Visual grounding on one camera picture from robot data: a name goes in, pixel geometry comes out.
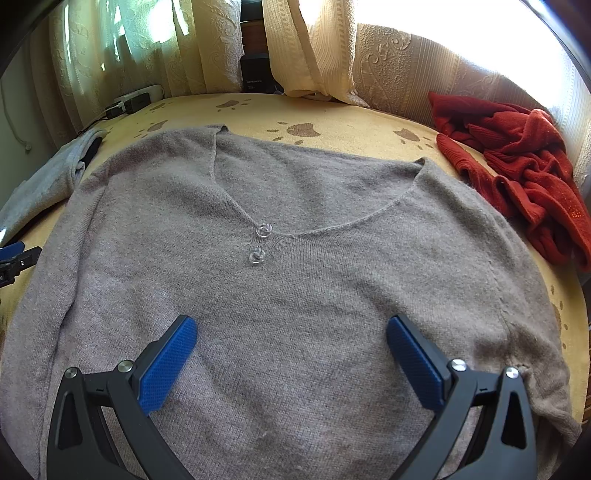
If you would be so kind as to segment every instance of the wall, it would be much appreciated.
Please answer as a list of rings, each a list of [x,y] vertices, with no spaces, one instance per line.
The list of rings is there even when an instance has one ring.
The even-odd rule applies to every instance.
[[[14,138],[0,103],[0,208],[12,191],[56,152],[38,107],[29,62],[28,41],[2,76],[6,105],[17,134],[33,148],[27,154]]]

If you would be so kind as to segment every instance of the screw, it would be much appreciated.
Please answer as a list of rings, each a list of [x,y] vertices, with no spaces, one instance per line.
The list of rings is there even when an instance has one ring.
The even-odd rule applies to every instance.
[[[119,370],[122,374],[125,374],[129,372],[133,366],[134,363],[131,360],[122,360],[119,362],[119,365],[117,365],[117,370]]]
[[[519,370],[515,367],[508,367],[507,370],[505,370],[505,375],[509,378],[516,379],[519,376]]]
[[[452,360],[452,368],[456,371],[456,372],[465,372],[467,365],[466,362],[464,360],[462,360],[461,358],[454,358]]]
[[[76,367],[70,367],[68,370],[66,370],[66,373],[64,374],[64,376],[66,378],[74,378],[77,373],[78,373],[78,369]]]

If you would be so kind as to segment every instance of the sweater sleeve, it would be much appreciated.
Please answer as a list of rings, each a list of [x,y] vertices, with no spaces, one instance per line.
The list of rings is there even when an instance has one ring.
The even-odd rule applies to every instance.
[[[39,257],[7,331],[0,376],[0,427],[34,477],[40,472],[43,415],[62,321],[77,289],[77,273],[108,166],[93,173],[70,198]]]
[[[572,416],[569,368],[546,286],[530,252],[500,213],[488,208],[486,216],[492,281],[509,337],[507,360],[519,369],[528,392],[537,426],[538,478],[545,479],[561,458],[542,452],[551,451],[557,441],[567,451],[581,432]]]

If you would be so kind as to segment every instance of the v-neck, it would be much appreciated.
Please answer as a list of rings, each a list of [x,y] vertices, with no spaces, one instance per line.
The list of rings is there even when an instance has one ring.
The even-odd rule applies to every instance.
[[[259,221],[256,221],[255,215],[250,214],[249,212],[246,211],[245,208],[242,207],[242,205],[226,190],[226,188],[224,188],[217,180],[216,178],[216,172],[215,172],[215,168],[216,168],[216,160],[217,160],[217,136],[218,134],[224,131],[222,129],[216,131],[215,136],[214,136],[214,148],[213,148],[213,153],[212,156],[210,158],[210,164],[209,164],[209,175],[210,175],[210,181],[213,184],[213,188],[215,188],[218,193],[223,196],[225,198],[225,200],[232,206],[232,208],[234,209],[234,211],[248,224],[250,224],[254,229],[256,229],[257,227],[259,227],[259,225],[265,223],[265,218],[264,218],[264,212],[259,213],[259,215],[261,215]],[[271,142],[265,142],[263,140],[256,140],[256,139],[250,139],[248,138],[248,140],[253,140],[254,142],[256,142],[257,144],[272,144],[273,146],[276,146],[277,144],[273,144]],[[284,148],[289,149],[289,148],[295,148],[298,150],[301,150],[302,148],[305,147],[292,147],[291,145],[283,145]],[[307,150],[318,150],[319,153],[325,153],[324,150],[321,149],[312,149],[312,148],[308,148]],[[397,162],[397,163],[409,163],[409,162],[403,162],[401,160],[379,160],[379,159],[374,159],[371,158],[371,160],[376,160],[376,161],[384,161],[384,162]],[[404,189],[403,191],[400,192],[399,195],[397,195],[395,198],[393,198],[392,200],[390,200],[389,202],[386,202],[386,204],[384,204],[383,206],[381,206],[380,208],[366,214],[366,215],[362,215],[358,218],[355,218],[353,220],[350,220],[348,222],[343,222],[343,223],[337,223],[334,225],[329,225],[329,226],[322,226],[319,228],[311,228],[308,230],[303,230],[303,231],[295,231],[295,232],[285,232],[282,231],[280,226],[277,225],[273,225],[273,236],[279,236],[279,237],[304,237],[304,236],[317,236],[317,235],[324,235],[324,234],[329,234],[332,232],[341,232],[347,229],[350,229],[354,226],[366,223],[372,219],[375,219],[378,216],[381,216],[383,214],[386,214],[388,212],[390,212],[390,210],[392,210],[393,208],[395,208],[397,205],[399,205],[399,203],[401,201],[404,200],[404,198],[411,194],[412,191],[416,188],[417,183],[420,182],[421,178],[423,175],[428,174],[428,171],[430,169],[432,169],[434,167],[433,163],[430,160],[426,160],[426,159],[419,159],[417,161],[414,162],[415,164],[418,164],[421,166],[420,170],[416,173],[416,175],[414,176],[410,186],[406,189]]]

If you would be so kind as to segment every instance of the blue gripper pad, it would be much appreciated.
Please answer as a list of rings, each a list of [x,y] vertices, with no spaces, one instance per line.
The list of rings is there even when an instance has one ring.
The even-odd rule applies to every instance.
[[[16,257],[25,251],[25,244],[22,242],[16,242],[5,247],[0,248],[0,261],[8,260],[9,258]]]
[[[390,351],[402,367],[421,405],[437,413],[445,405],[443,379],[398,317],[390,319],[386,333]]]
[[[138,402],[146,415],[159,410],[197,343],[197,323],[186,317],[139,381]]]

